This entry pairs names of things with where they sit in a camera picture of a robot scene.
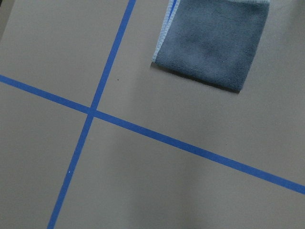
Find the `folded grey cloth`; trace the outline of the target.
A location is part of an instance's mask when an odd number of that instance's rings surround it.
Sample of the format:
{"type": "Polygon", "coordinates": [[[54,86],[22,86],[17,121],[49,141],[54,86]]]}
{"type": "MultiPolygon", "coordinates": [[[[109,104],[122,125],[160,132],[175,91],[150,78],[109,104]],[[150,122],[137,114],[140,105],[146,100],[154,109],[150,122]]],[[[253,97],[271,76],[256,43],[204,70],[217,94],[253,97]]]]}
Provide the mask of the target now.
{"type": "Polygon", "coordinates": [[[252,65],[269,6],[268,0],[171,0],[152,61],[239,92],[252,65]]]}

